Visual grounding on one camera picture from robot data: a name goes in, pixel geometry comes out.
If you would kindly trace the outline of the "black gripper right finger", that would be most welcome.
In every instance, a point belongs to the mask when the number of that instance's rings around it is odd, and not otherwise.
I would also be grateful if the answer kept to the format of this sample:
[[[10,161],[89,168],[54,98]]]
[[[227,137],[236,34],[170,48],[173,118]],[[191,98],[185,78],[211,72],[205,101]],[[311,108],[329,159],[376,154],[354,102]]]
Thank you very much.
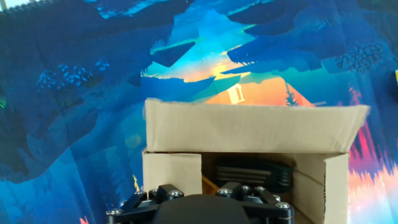
[[[294,224],[294,208],[281,202],[278,195],[271,194],[265,187],[251,188],[238,182],[227,182],[215,193],[238,202],[249,220],[257,218],[260,223]]]

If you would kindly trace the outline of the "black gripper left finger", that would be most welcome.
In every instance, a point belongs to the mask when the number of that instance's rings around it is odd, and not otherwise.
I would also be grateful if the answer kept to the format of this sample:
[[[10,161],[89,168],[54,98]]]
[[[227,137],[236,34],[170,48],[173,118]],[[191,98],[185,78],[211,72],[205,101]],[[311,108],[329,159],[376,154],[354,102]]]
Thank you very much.
[[[184,197],[184,193],[172,184],[160,185],[148,192],[135,192],[119,208],[106,212],[106,223],[140,223],[151,220],[162,203],[181,197]]]

